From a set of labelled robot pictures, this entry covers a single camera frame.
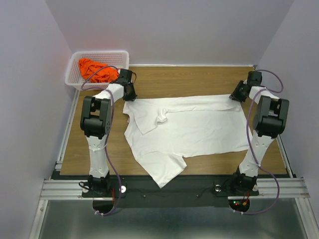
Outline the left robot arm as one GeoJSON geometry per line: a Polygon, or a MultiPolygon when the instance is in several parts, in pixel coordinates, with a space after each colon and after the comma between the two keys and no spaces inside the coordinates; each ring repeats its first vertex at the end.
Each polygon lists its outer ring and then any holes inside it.
{"type": "Polygon", "coordinates": [[[112,127],[115,102],[119,99],[134,101],[137,98],[132,76],[136,76],[136,73],[121,69],[119,76],[100,93],[86,96],[83,100],[80,128],[88,142],[90,156],[88,180],[79,183],[82,196],[85,198],[106,197],[110,193],[114,194],[107,162],[107,141],[112,127]]]}

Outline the white t-shirt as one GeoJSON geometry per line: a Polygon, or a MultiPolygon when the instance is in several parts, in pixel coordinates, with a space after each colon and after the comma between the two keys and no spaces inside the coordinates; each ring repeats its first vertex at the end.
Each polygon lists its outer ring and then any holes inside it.
{"type": "Polygon", "coordinates": [[[248,149],[246,117],[228,95],[137,99],[124,104],[136,162],[164,187],[194,156],[248,149]]]}

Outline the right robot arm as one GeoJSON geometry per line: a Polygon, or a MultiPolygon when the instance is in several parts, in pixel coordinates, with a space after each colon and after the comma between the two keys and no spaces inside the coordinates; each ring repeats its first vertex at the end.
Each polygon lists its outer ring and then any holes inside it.
{"type": "Polygon", "coordinates": [[[249,120],[252,107],[246,122],[246,136],[249,149],[229,182],[229,190],[235,195],[246,195],[256,190],[259,170],[262,160],[270,144],[282,134],[286,128],[290,102],[287,99],[278,98],[274,93],[283,91],[283,83],[280,78],[269,70],[255,70],[248,73],[246,81],[240,81],[235,90],[229,96],[231,100],[243,103],[247,98],[251,104],[257,104],[253,118],[253,132],[250,132],[249,120]],[[262,86],[262,73],[274,75],[281,84],[278,91],[270,90],[262,86]]]}

